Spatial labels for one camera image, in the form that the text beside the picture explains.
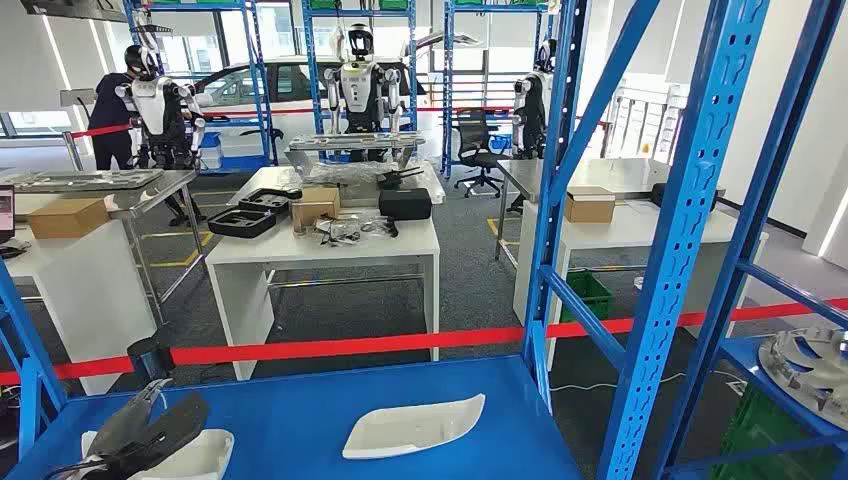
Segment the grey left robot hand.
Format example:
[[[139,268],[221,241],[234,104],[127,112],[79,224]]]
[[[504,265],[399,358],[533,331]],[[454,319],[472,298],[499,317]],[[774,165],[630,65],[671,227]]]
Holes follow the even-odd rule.
[[[197,393],[184,396],[153,420],[152,408],[169,379],[151,381],[97,431],[83,467],[73,479],[127,479],[160,465],[197,438],[208,404]]]

